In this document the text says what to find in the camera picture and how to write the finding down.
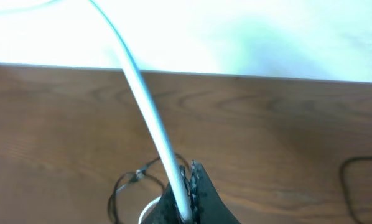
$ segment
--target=brown wood grain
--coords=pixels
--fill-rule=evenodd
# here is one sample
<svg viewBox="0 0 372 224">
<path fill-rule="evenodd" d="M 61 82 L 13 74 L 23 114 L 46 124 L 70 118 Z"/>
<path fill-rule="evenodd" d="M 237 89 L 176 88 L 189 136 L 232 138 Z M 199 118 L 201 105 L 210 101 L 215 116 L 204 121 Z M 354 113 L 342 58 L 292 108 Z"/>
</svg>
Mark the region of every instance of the brown wood grain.
<svg viewBox="0 0 372 224">
<path fill-rule="evenodd" d="M 202 162 L 242 223 L 352 223 L 337 169 L 372 155 L 372 84 L 145 78 L 174 149 Z M 109 223 L 118 176 L 156 155 L 121 72 L 0 66 L 0 223 Z M 160 166 L 151 173 L 165 180 Z M 348 180 L 372 223 L 372 163 Z M 157 191 L 144 182 L 120 195 L 124 221 Z"/>
</svg>

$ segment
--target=white cable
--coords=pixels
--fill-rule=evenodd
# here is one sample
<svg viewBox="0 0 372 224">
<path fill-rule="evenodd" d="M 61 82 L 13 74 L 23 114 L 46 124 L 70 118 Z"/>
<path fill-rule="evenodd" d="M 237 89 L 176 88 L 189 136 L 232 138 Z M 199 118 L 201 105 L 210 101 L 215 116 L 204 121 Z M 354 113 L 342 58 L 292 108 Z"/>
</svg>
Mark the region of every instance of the white cable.
<svg viewBox="0 0 372 224">
<path fill-rule="evenodd" d="M 154 199 L 153 201 L 149 202 L 146 207 L 143 208 L 142 210 L 142 213 L 141 215 L 139 216 L 139 221 L 137 222 L 138 224 L 141 224 L 143 219 L 144 219 L 144 215 L 146 214 L 147 211 L 150 210 L 151 207 L 157 205 L 157 203 L 159 203 L 159 200 L 161 198 L 161 195 L 158 196 L 156 199 Z"/>
<path fill-rule="evenodd" d="M 129 83 L 129 86 L 131 87 L 137 105 L 142 112 L 143 118 L 147 124 L 147 127 L 149 128 L 154 144 L 156 145 L 157 151 L 160 155 L 162 164 L 164 165 L 169 184 L 171 185 L 171 189 L 174 193 L 180 217 L 182 218 L 182 221 L 184 223 L 191 223 L 192 210 L 190 208 L 188 193 L 186 191 L 183 178 L 180 175 L 179 165 L 176 161 L 174 152 L 172 151 L 169 138 L 164 129 L 164 125 L 162 124 L 149 90 L 144 83 L 143 77 L 134 59 L 132 58 L 130 51 L 126 47 L 124 40 L 120 36 L 113 23 L 111 23 L 106 14 L 93 0 L 90 0 L 90 2 L 104 17 L 104 19 L 110 25 L 119 40 L 119 50 L 117 51 L 119 61 L 123 66 L 125 77 Z"/>
</svg>

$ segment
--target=wooden table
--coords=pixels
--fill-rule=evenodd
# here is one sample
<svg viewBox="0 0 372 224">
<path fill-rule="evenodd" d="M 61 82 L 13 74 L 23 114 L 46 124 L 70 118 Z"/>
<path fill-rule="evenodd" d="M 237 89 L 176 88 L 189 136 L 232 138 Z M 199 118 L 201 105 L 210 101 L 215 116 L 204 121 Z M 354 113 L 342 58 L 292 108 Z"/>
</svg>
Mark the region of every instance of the wooden table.
<svg viewBox="0 0 372 224">
<path fill-rule="evenodd" d="M 372 155 L 372 84 L 145 78 L 174 149 L 202 162 L 241 223 L 352 223 L 337 169 Z M 109 223 L 116 179 L 156 155 L 121 72 L 0 66 L 0 223 Z M 348 181 L 372 223 L 372 162 Z M 120 195 L 123 220 L 157 193 L 146 181 Z"/>
</svg>

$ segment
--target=wooden surface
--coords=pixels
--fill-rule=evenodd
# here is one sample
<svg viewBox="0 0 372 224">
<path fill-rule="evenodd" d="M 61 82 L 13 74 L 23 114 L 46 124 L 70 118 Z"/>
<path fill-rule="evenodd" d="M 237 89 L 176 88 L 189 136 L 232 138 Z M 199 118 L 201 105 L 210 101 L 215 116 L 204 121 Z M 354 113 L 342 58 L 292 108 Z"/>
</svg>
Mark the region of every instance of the wooden surface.
<svg viewBox="0 0 372 224">
<path fill-rule="evenodd" d="M 337 168 L 372 154 L 371 84 L 145 77 L 174 149 L 242 223 L 352 223 Z M 115 180 L 156 155 L 122 73 L 0 67 L 0 223 L 109 223 Z M 348 180 L 372 223 L 372 163 Z M 157 193 L 137 188 L 119 196 L 126 223 Z"/>
</svg>

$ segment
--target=white rod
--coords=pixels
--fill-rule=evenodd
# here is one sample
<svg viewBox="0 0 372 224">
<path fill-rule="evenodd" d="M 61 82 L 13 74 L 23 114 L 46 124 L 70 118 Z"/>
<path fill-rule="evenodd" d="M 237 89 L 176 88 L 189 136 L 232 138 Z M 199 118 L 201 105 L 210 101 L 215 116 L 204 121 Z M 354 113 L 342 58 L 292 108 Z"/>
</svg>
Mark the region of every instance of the white rod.
<svg viewBox="0 0 372 224">
<path fill-rule="evenodd" d="M 132 58 L 132 55 L 124 40 L 121 38 L 115 26 L 108 19 L 106 14 L 99 8 L 93 0 L 90 2 L 96 7 L 106 22 L 111 26 L 119 40 L 119 50 L 117 50 L 119 61 L 123 67 L 125 77 L 131 87 L 131 91 L 136 99 L 137 105 L 142 112 L 143 118 L 149 128 L 150 134 L 160 155 L 164 169 L 167 173 L 169 184 L 174 193 L 177 208 L 184 223 L 192 221 L 192 210 L 190 200 L 182 176 L 180 175 L 179 165 L 172 151 L 169 138 L 160 119 L 157 108 L 147 89 L 143 77 Z"/>
</svg>

